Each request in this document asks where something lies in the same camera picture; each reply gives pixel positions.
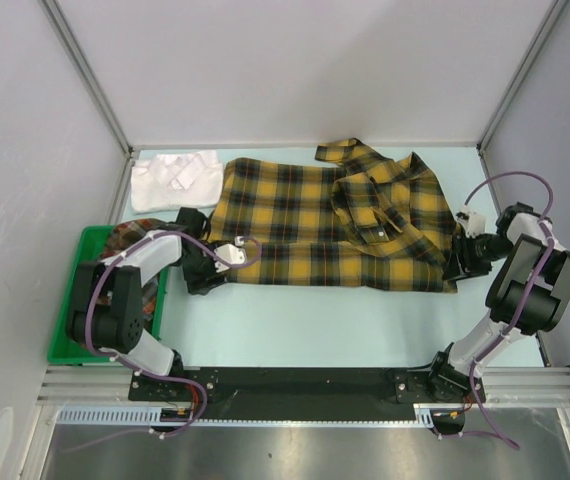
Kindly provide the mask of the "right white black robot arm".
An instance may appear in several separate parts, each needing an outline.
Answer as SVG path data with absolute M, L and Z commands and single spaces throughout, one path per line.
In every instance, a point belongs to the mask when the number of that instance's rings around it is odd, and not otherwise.
M 463 206 L 445 279 L 481 277 L 501 260 L 485 299 L 486 315 L 462 339 L 436 354 L 426 388 L 438 401 L 464 398 L 485 367 L 508 346 L 560 322 L 570 300 L 570 251 L 554 237 L 552 222 L 523 203 L 506 208 L 496 231 L 483 215 Z

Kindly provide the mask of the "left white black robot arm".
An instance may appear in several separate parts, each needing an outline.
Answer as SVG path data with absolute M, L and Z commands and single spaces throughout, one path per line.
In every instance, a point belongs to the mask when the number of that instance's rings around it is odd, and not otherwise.
M 74 272 L 65 323 L 66 337 L 98 356 L 123 360 L 152 375 L 151 387 L 162 398 L 179 397 L 186 387 L 181 355 L 147 329 L 156 313 L 160 273 L 182 269 L 188 291 L 206 294 L 224 281 L 247 254 L 240 239 L 209 243 L 209 220 L 184 208 L 173 222 L 139 219 L 121 223 L 108 234 L 103 253 Z

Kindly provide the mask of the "yellow plaid long sleeve shirt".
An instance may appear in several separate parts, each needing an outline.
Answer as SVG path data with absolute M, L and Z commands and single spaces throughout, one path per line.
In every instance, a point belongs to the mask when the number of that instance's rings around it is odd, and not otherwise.
M 209 241 L 256 239 L 255 264 L 228 282 L 454 293 L 445 277 L 457 226 L 436 174 L 356 138 L 321 144 L 316 165 L 240 157 L 224 168 Z

